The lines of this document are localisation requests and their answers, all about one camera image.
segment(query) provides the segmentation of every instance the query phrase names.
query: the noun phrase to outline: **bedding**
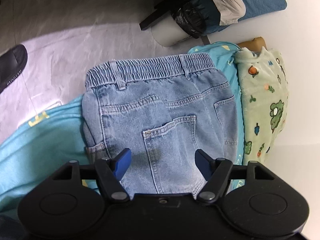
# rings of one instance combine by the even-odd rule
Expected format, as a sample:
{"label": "bedding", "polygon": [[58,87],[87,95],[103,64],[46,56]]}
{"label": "bedding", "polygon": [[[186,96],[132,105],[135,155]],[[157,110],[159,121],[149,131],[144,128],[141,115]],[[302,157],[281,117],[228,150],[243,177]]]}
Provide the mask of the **bedding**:
{"label": "bedding", "polygon": [[[219,41],[206,46],[196,46],[190,49],[188,53],[208,53],[215,67],[224,73],[230,83],[231,90],[235,95],[238,120],[238,148],[235,164],[241,165],[244,150],[244,124],[241,106],[241,90],[237,76],[237,67],[234,63],[233,56],[239,50],[240,48],[231,42]],[[243,184],[244,180],[234,180],[231,186],[232,189],[235,189]]]}
{"label": "bedding", "polygon": [[242,48],[235,53],[244,118],[244,160],[263,163],[285,125],[288,82],[281,53]]}
{"label": "bedding", "polygon": [[43,111],[0,145],[0,215],[17,219],[21,198],[69,160],[89,164],[81,101]]}

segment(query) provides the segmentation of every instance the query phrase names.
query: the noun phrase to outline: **cartoon print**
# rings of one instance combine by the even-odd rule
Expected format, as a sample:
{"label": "cartoon print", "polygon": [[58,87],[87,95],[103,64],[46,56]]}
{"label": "cartoon print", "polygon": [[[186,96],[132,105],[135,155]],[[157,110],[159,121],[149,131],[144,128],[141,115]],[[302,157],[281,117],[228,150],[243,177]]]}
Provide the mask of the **cartoon print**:
{"label": "cartoon print", "polygon": [[282,122],[282,129],[280,130],[280,132],[284,129],[284,125],[285,125],[285,119],[283,120],[283,122]]}
{"label": "cartoon print", "polygon": [[250,98],[250,100],[249,100],[249,102],[251,103],[251,102],[255,102],[257,99],[256,98],[254,98],[252,95],[251,95],[251,98]]}
{"label": "cartoon print", "polygon": [[267,83],[264,84],[264,89],[271,91],[271,93],[273,93],[275,91],[275,89]]}
{"label": "cartoon print", "polygon": [[278,62],[279,66],[280,66],[280,68],[281,68],[281,71],[282,71],[282,73],[283,73],[283,75],[284,75],[284,79],[287,81],[287,78],[285,77],[285,72],[284,72],[284,70],[283,70],[283,67],[280,65],[280,60],[277,58],[276,61]]}
{"label": "cartoon print", "polygon": [[239,180],[236,188],[242,187],[243,185],[244,185],[244,181],[243,180]]}
{"label": "cartoon print", "polygon": [[251,145],[252,145],[252,142],[251,141],[249,141],[249,142],[246,142],[245,140],[244,140],[244,154],[250,154],[250,152],[251,152]]}
{"label": "cartoon print", "polygon": [[229,48],[228,45],[221,45],[221,47],[223,47],[223,48],[226,49],[226,50],[230,50],[230,48]]}
{"label": "cartoon print", "polygon": [[283,108],[284,108],[284,103],[281,100],[279,100],[278,103],[271,104],[270,106],[270,109],[271,109],[270,116],[272,117],[270,124],[271,124],[272,133],[275,131],[275,128],[278,127],[278,124],[282,117]]}
{"label": "cartoon print", "polygon": [[261,145],[261,147],[260,147],[260,149],[259,149],[259,151],[257,153],[258,158],[260,157],[261,151],[262,151],[263,148],[264,148],[264,143]]}
{"label": "cartoon print", "polygon": [[258,123],[257,123],[257,126],[254,128],[254,133],[255,133],[256,135],[258,135],[259,130],[260,130],[260,126],[259,126]]}
{"label": "cartoon print", "polygon": [[252,77],[255,77],[256,75],[259,74],[259,71],[254,66],[251,66],[248,69],[248,72],[249,72],[250,75],[252,75]]}

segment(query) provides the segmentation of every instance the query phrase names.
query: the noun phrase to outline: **black plastic bag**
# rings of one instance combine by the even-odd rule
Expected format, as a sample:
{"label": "black plastic bag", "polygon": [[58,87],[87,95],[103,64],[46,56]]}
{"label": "black plastic bag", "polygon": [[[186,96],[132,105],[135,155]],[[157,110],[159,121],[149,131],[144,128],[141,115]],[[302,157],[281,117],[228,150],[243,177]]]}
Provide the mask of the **black plastic bag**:
{"label": "black plastic bag", "polygon": [[171,16],[182,30],[195,39],[207,28],[200,12],[189,2],[177,10],[171,10]]}

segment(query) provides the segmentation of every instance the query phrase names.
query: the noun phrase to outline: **jeans back pocket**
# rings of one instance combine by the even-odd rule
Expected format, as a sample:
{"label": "jeans back pocket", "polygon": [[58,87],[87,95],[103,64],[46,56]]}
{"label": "jeans back pocket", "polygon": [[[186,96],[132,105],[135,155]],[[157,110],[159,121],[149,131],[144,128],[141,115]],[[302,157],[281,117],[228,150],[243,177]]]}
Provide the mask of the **jeans back pocket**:
{"label": "jeans back pocket", "polygon": [[193,195],[204,178],[195,163],[196,116],[183,116],[142,132],[151,172],[159,194]]}
{"label": "jeans back pocket", "polygon": [[215,103],[214,108],[223,130],[224,157],[234,163],[238,147],[238,121],[235,96]]}

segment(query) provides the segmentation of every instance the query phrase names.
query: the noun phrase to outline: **black slipper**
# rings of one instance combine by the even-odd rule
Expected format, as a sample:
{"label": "black slipper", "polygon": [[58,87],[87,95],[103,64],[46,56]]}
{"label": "black slipper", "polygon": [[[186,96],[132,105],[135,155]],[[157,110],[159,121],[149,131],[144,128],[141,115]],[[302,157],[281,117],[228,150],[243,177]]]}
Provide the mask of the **black slipper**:
{"label": "black slipper", "polygon": [[0,93],[22,72],[28,60],[28,53],[19,44],[0,56]]}

